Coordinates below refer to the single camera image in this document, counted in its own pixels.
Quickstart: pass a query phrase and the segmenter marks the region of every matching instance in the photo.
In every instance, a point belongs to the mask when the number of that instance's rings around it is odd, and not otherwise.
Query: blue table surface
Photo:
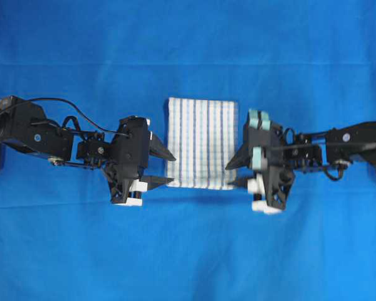
[[[376,120],[376,1],[0,0],[0,98],[63,97],[167,135],[170,96],[234,100],[298,132]],[[75,114],[42,103],[49,118]],[[81,120],[82,127],[91,127]],[[147,174],[164,174],[153,158]],[[297,174],[287,210],[162,187],[109,203],[98,171],[8,149],[0,300],[376,300],[376,176]]]

